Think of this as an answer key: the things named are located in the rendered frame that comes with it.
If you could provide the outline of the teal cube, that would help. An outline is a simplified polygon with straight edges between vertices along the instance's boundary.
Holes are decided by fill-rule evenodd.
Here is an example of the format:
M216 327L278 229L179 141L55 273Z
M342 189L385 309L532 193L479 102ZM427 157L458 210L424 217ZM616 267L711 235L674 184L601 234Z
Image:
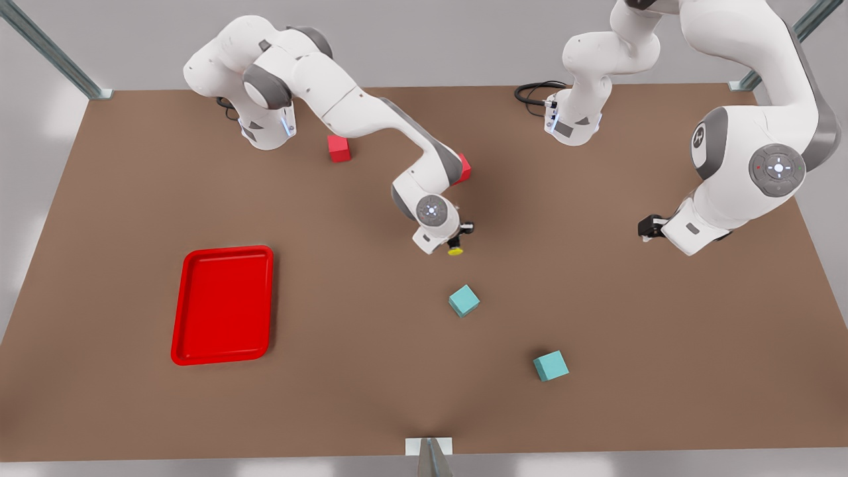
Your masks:
M471 311L474 311L479 304L480 299L467 284L463 285L459 290L449 296L449 305L460 318L466 317L466 315Z
M554 380L570 372L560 350L537 357L533 360L533 365L542 382Z

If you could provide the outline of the red plastic tray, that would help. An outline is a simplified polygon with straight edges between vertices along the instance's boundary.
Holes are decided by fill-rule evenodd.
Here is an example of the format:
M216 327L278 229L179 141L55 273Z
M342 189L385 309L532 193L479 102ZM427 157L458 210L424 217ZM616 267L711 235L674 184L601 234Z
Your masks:
M173 362L193 366L266 354L273 281L274 253L266 245L190 252L182 265Z

